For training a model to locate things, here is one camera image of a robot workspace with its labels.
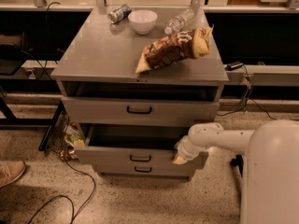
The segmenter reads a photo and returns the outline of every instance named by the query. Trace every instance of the white bowl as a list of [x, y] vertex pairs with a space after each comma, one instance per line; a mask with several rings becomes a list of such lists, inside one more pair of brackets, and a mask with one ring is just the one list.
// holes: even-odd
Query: white bowl
[[138, 34], [147, 34], [155, 26], [158, 15], [150, 10], [137, 10], [129, 14], [131, 26]]

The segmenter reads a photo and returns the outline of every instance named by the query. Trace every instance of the robotic hand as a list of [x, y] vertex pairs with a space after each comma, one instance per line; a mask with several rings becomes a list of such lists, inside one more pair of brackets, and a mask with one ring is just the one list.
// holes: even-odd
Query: robotic hand
[[196, 124], [176, 144], [174, 163], [222, 147], [243, 154], [241, 224], [299, 223], [299, 123], [270, 121], [256, 131]]

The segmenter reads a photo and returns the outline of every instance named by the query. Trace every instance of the black drawer handle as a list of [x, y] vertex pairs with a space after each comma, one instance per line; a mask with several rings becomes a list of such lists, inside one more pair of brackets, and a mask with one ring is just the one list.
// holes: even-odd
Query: black drawer handle
[[151, 113], [151, 111], [152, 111], [151, 107], [149, 108], [149, 111], [132, 111], [132, 110], [130, 110], [130, 106], [127, 106], [127, 112], [129, 114], [148, 115]]
[[135, 167], [135, 171], [139, 172], [139, 173], [150, 173], [151, 172], [151, 168], [148, 168], [148, 170], [145, 170], [144, 168], [142, 169], [138, 169], [137, 167]]
[[149, 157], [145, 157], [145, 158], [143, 158], [143, 157], [135, 158], [135, 157], [133, 157], [133, 155], [131, 154], [131, 155], [130, 155], [130, 161], [143, 161], [143, 162], [149, 162], [149, 161], [151, 161], [151, 155], [149, 155]]

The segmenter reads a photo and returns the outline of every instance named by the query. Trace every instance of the concrete floor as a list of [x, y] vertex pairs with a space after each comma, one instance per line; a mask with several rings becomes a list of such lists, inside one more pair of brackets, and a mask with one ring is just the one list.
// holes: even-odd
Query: concrete floor
[[[259, 101], [279, 119], [298, 119], [297, 102]], [[51, 117], [55, 105], [9, 105], [17, 116]], [[237, 107], [236, 101], [222, 101], [220, 113]], [[249, 102], [249, 112], [217, 117], [225, 129], [256, 129], [270, 119]], [[49, 140], [50, 147], [62, 141], [64, 120]], [[13, 184], [0, 188], [0, 219], [6, 223], [28, 223], [44, 203], [58, 195], [69, 197], [75, 213], [93, 191], [93, 182], [72, 170], [52, 151], [38, 151], [45, 128], [0, 130], [0, 165], [23, 160], [25, 174]], [[91, 201], [74, 223], [239, 223], [242, 180], [231, 151], [213, 147], [203, 170], [197, 170], [191, 181], [176, 179], [99, 176], [90, 165], [70, 161], [76, 169], [95, 180]], [[72, 207], [66, 198], [48, 204], [31, 223], [70, 223]]]

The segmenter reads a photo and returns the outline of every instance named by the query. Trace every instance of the crumpled snack bag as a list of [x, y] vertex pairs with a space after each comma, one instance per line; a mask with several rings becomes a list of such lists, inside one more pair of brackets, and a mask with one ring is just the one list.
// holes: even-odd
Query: crumpled snack bag
[[184, 59], [208, 55], [213, 28], [197, 28], [163, 37], [144, 47], [135, 73], [166, 67]]

